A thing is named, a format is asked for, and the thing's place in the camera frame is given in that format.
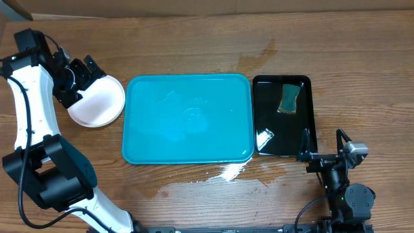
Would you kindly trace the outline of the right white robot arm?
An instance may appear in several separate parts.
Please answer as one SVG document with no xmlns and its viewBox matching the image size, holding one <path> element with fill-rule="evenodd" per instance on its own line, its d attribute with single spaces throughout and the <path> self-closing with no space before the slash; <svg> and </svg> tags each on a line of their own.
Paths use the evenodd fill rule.
<svg viewBox="0 0 414 233">
<path fill-rule="evenodd" d="M 306 171 L 316 174 L 325 195 L 301 209 L 293 224 L 295 232 L 373 231 L 373 227 L 365 222 L 371 219 L 376 194 L 363 184 L 351 184 L 348 178 L 349 170 L 356 168 L 368 156 L 368 147 L 363 142 L 351 140 L 341 128 L 336 130 L 336 142 L 336 154 L 313 153 L 309 130 L 303 130 L 296 160 L 307 163 Z M 323 200 L 327 201 L 330 215 L 319 217 L 312 225 L 300 225 L 303 213 Z"/>
</svg>

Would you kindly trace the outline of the white plate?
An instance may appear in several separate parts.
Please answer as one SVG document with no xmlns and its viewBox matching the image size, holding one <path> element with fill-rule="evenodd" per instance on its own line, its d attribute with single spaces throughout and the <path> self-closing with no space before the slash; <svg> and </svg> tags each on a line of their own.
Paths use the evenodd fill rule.
<svg viewBox="0 0 414 233">
<path fill-rule="evenodd" d="M 85 91 L 82 99 L 70 106 L 69 116 L 81 126 L 98 128 L 115 121 L 125 106 L 122 84 L 112 76 L 97 79 Z"/>
</svg>

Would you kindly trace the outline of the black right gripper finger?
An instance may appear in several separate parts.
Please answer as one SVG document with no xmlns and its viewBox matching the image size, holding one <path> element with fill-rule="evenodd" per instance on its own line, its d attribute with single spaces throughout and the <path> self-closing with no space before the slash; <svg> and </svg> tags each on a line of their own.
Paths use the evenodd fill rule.
<svg viewBox="0 0 414 233">
<path fill-rule="evenodd" d="M 347 136 L 347 134 L 344 132 L 342 128 L 338 128 L 336 130 L 336 145 L 337 145 L 338 154 L 348 153 L 348 151 L 345 149 L 343 142 L 347 143 L 350 141 L 351 141 L 350 137 Z"/>
<path fill-rule="evenodd" d="M 310 131 L 305 128 L 302 134 L 302 142 L 300 146 L 299 155 L 310 155 L 311 153 L 311 144 L 310 144 Z"/>
</svg>

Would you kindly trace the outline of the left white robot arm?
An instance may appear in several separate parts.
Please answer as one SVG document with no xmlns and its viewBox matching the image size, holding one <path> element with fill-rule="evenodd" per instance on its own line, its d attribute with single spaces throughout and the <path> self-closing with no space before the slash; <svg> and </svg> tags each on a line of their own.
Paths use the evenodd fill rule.
<svg viewBox="0 0 414 233">
<path fill-rule="evenodd" d="M 99 189 L 87 157 L 63 138 L 54 111 L 53 98 L 70 109 L 83 91 L 108 80 L 106 73 L 90 56 L 69 61 L 63 49 L 25 48 L 1 62 L 17 117 L 15 151 L 3 157 L 3 168 L 18 185 L 23 222 L 43 229 L 73 214 L 97 232 L 139 232 L 133 216 Z"/>
</svg>

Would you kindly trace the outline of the green yellow sponge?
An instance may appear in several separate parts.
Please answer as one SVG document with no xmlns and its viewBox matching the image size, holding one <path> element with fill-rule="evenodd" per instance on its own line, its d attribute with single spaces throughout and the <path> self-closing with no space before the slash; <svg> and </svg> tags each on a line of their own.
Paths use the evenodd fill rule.
<svg viewBox="0 0 414 233">
<path fill-rule="evenodd" d="M 282 89 L 281 101 L 279 103 L 278 112 L 286 114 L 296 113 L 297 97 L 301 87 L 297 85 L 284 84 Z"/>
</svg>

